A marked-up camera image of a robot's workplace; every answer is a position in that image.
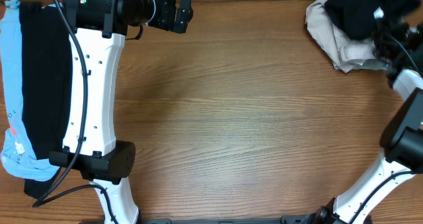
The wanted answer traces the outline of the black t-shirt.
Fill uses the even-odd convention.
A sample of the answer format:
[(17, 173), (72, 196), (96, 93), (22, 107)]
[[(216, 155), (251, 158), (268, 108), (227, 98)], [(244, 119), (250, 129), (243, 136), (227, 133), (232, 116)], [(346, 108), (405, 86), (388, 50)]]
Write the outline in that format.
[(325, 11), (333, 24), (353, 40), (364, 40), (377, 27), (377, 15), (399, 20), (421, 6), (421, 0), (328, 0)]

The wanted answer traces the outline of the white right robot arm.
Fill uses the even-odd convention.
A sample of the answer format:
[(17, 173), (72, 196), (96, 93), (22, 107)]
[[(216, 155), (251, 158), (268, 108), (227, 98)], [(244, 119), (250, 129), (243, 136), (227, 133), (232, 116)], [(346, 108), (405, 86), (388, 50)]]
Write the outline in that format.
[(369, 214), (396, 187), (422, 174), (422, 76), (409, 53), (411, 68), (401, 68), (393, 90), (404, 101), (380, 139), (381, 152), (345, 193), (331, 199), (301, 223), (370, 223)]

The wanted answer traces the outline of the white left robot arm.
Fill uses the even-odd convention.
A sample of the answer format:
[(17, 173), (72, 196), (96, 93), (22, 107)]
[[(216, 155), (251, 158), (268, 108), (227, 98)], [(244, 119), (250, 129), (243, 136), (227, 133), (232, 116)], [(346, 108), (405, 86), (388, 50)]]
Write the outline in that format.
[(78, 170), (94, 188), (105, 223), (140, 223), (130, 189), (135, 145), (114, 132), (116, 75), (128, 28), (186, 32), (191, 0), (63, 0), (73, 59), (70, 111), (61, 148), (49, 161)]

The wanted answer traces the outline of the folded beige trousers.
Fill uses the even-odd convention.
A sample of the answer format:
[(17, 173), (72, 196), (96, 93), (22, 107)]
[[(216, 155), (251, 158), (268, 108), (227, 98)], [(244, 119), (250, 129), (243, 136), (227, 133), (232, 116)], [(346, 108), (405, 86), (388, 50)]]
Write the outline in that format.
[(353, 40), (339, 29), (325, 11), (328, 0), (316, 0), (305, 13), (308, 33), (332, 60), (335, 69), (348, 73), (353, 70), (386, 70), (388, 65), (374, 56), (372, 39)]

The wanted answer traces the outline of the light blue t-shirt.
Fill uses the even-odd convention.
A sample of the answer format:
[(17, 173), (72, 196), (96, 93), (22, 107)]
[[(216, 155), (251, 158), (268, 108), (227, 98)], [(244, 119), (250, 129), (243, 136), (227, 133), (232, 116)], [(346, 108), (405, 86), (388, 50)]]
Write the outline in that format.
[(9, 128), (1, 152), (4, 169), (11, 175), (35, 181), (47, 181), (59, 168), (47, 159), (36, 158), (22, 120), (22, 32), (20, 27), (20, 1), (5, 2), (1, 19), (1, 66), (3, 90)]

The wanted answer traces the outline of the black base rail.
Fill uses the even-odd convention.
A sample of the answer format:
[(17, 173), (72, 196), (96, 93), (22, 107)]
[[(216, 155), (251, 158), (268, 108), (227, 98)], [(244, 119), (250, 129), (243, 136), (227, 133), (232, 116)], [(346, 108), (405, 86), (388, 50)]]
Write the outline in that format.
[(259, 219), (196, 219), (196, 220), (171, 220), (171, 219), (144, 219), (141, 224), (300, 224), (305, 215), (285, 215), (279, 218)]

